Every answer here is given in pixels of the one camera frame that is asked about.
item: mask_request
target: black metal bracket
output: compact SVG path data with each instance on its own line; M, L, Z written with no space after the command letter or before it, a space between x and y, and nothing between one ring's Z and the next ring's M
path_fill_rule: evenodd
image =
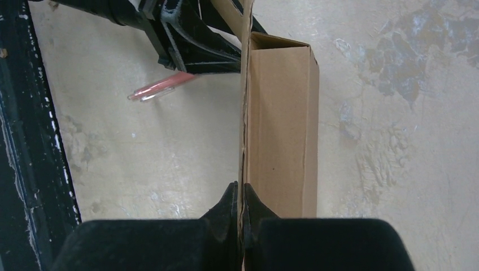
M119 25L142 29L168 69L203 73L238 73L241 51L209 27L232 34L211 0L142 0L138 11L128 0L56 0ZM231 1L239 13L238 0ZM253 18L252 30L266 33Z

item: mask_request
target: cardboard box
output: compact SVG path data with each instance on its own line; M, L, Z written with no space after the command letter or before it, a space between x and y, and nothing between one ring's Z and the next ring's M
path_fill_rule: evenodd
M241 1L244 16L232 0L211 2L242 41L238 229L247 182L280 217L316 217L319 68L311 47L251 33L252 0Z

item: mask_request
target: cardboard flap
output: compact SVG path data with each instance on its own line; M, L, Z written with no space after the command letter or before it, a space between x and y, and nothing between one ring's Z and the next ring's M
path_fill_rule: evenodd
M245 210L244 188L246 168L246 146L247 146L247 114L248 114L248 89L249 89L249 64L250 64L250 43L251 43L251 27L252 27L252 6L254 0L243 0L242 28L241 28L241 124L239 133L239 171L238 171L238 245L240 250L243 249L243 213Z
M309 47L307 43L289 40L287 38L275 37L259 32L252 32L251 34L251 49L277 49L290 47Z
M239 0L240 4L243 6L246 5L246 0ZM221 15L226 24L231 28L231 31L234 35L241 41L242 38L242 26L243 26L243 15L236 8L233 3L233 0L211 0L211 3L218 10L218 13Z

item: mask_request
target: chipped black paint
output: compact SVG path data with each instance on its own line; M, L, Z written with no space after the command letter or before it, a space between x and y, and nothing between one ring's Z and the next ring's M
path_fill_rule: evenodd
M0 13L0 257L48 270L80 216L28 3Z

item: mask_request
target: concrete floor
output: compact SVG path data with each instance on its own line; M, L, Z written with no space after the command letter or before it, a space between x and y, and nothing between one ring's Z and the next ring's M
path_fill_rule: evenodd
M150 103L144 33L31 3L84 220L199 217L237 179L239 75ZM479 268L479 2L257 0L321 68L320 217L379 217L418 270Z

